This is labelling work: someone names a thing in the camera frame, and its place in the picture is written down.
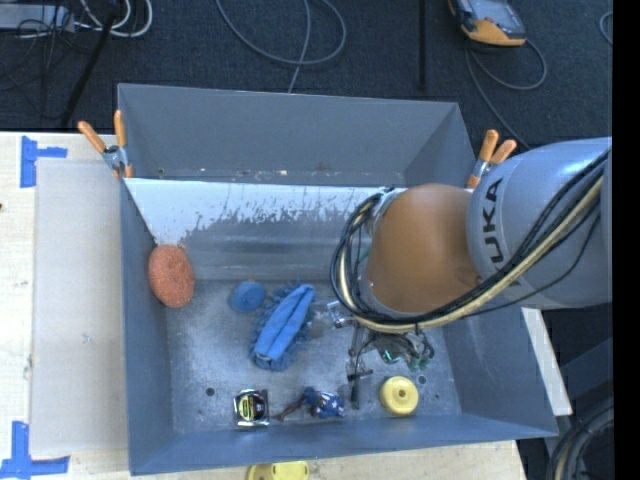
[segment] white cable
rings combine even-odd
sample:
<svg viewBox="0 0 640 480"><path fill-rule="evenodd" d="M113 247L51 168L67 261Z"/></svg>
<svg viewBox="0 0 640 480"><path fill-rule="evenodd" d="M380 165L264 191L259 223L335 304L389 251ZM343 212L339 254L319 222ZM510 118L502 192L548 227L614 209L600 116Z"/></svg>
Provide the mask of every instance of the white cable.
<svg viewBox="0 0 640 480"><path fill-rule="evenodd" d="M111 27L111 31L110 31L111 35L116 37L134 38L134 37L140 37L147 33L147 31L151 28L151 24L153 23L153 5L151 4L151 0L144 0L144 1L147 7L147 21L144 24L144 26L140 30L137 30L135 32L130 32L130 33L120 32L119 30L117 30L118 28L121 28L129 20L131 16L131 4L129 3L129 0L125 0L125 4L127 5L126 16ZM87 25L86 23L76 23L76 25L82 28L89 28L91 30L95 30L96 32L100 32L103 28L103 24L91 12L91 9L89 8L89 5L87 4L86 0L80 0L80 3L82 4L82 8L84 9L84 11L91 18L91 20L96 24L96 26L94 27L91 25Z"/></svg>

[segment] blue tape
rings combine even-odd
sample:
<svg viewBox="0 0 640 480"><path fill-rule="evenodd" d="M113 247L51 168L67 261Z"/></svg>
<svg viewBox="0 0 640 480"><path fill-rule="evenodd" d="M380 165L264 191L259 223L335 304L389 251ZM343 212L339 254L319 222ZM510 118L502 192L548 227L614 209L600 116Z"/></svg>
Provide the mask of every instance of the blue tape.
<svg viewBox="0 0 640 480"><path fill-rule="evenodd" d="M33 475L59 475L69 470L71 457L32 460L29 455L29 425L21 421L12 424L11 458L3 459L0 478L30 480Z"/></svg>
<svg viewBox="0 0 640 480"><path fill-rule="evenodd" d="M67 150L58 147L38 149L37 141L23 135L22 155L20 156L20 188L35 186L36 160L40 157L67 158Z"/></svg>

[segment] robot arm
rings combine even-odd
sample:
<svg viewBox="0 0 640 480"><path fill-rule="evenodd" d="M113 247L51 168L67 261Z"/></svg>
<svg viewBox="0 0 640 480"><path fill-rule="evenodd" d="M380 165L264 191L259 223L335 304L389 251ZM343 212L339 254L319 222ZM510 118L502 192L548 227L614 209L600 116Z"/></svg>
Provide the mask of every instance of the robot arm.
<svg viewBox="0 0 640 480"><path fill-rule="evenodd" d="M611 300L611 138L544 146L481 174L475 189L393 190L354 214L331 277L362 322L403 333L498 295L543 309Z"/></svg>

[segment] blue sponge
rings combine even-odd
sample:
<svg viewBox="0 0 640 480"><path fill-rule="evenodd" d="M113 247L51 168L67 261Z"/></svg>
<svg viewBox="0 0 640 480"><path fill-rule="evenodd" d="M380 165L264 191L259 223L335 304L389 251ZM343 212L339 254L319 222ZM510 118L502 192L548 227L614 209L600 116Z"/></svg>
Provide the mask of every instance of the blue sponge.
<svg viewBox="0 0 640 480"><path fill-rule="evenodd" d="M255 281L242 281L229 296L229 306L237 311L253 311L264 302L267 294L264 286Z"/></svg>

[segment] cable on floor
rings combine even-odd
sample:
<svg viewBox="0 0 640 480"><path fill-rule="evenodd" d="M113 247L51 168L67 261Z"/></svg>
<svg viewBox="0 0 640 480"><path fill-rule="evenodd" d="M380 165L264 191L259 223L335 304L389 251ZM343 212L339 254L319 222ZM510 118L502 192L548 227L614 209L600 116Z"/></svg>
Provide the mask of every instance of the cable on floor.
<svg viewBox="0 0 640 480"><path fill-rule="evenodd" d="M471 59L473 59L473 61L478 65L478 67L480 67L480 69L489 78L491 78L494 82L498 83L499 85L501 85L503 87L506 87L507 89L511 89L511 90L514 90L514 91L532 91L532 90L537 89L538 87L540 87L544 83L544 81L546 80L547 73L548 73L548 71L547 71L547 63L546 63L546 60L544 58L544 55L542 54L540 49L531 41L531 39L527 38L527 40L525 42L525 45L529 45L533 49L533 51L536 53L536 55L540 59L540 63L542 65L542 74L540 75L540 78L538 79L537 82L535 82L533 84L529 84L529 85L511 84L511 83L505 82L504 80L501 80L500 78L498 78L495 75L493 75L480 62L479 57L476 55L473 47L471 46L471 43L469 43L469 42L466 43L467 47L465 49L465 59L466 59L466 62L467 62L467 69L469 71L469 75L471 76L471 79L473 80L473 83L476 86L476 89L480 93L480 96L482 97L484 102L487 104L487 106L491 109L491 112L493 112L493 114L498 118L498 120L500 121L502 126L504 126L504 128L511 134L511 136L513 137L514 140L516 140L518 143L520 143L525 149L530 150L530 149L532 149L531 146L522 137L520 137L519 134L517 134L514 131L514 129L505 121L505 119L502 117L502 115L500 115L500 113L497 111L497 109L493 106L493 104L489 100L488 96L482 90L482 86L480 85L480 82L479 82L478 78L476 77L476 74L474 73L473 67L471 65ZM495 49L487 49L487 50L484 50L483 53L484 52L495 53Z"/></svg>
<svg viewBox="0 0 640 480"><path fill-rule="evenodd" d="M285 57L280 57L278 55L274 55L272 53L269 53L265 50L263 50L262 48L259 48L258 46L256 46L255 44L251 43L246 37L244 37L242 35L242 33L236 28L236 26L233 24L233 22L229 19L229 17L227 16L227 13L225 12L220 0L215 0L216 1L216 6L218 8L218 11L220 12L220 15L222 16L222 18L224 19L224 21L226 22L226 24L229 26L229 28L231 29L231 31L238 37L238 39L240 39L246 46L248 46L251 50L253 50L254 52L258 53L259 55L266 57L270 60L282 63L282 64L287 64L287 65L293 65L296 66L296 71L294 73L293 79L291 80L291 83L289 84L289 89L288 92L290 93L293 90L293 85L298 77L298 74L300 72L300 68L302 66L310 66L310 65L317 65L317 64L321 64L323 62L327 62L333 58L335 58L344 48L344 45L346 43L346 39L347 39L347 26L344 22L344 19L342 17L342 15L340 14L340 12L335 8L335 6L333 4L331 4L328 0L319 0L320 2L322 2L324 5L326 5L331 12L333 12L333 14L338 18L338 21L340 22L340 27L342 29L342 36L340 38L340 44L336 47L336 49L331 52L329 55L319 58L319 59L306 59L306 51L307 51L307 47L309 45L309 37L311 34L311 10L309 9L309 5L307 0L303 0L304 4L305 4L305 10L306 10L306 17L307 17L307 30L305 33L305 41L304 41L304 45L302 48L302 53L300 55L300 57L298 59L287 59Z"/></svg>
<svg viewBox="0 0 640 480"><path fill-rule="evenodd" d="M111 27L110 34L115 37L123 37L123 38L141 37L144 34L146 34L151 28L151 25L153 23L153 5L151 3L151 0L144 0L144 3L147 10L147 19L145 20L145 23L142 26L142 28L140 28L139 30L131 31L131 32L121 32L119 30L128 23L132 15L131 3L129 2L129 0L125 0L125 6L126 6L125 16L120 21L113 24L113 26ZM96 32L102 31L102 28L104 27L104 25L93 14L93 12L91 11L91 8L89 7L89 4L87 3L87 0L80 0L80 4L82 5L82 8L84 9L86 15L91 19L91 21L93 21L93 25L84 23L83 21L77 21L75 22L75 25L77 27L94 30Z"/></svg>

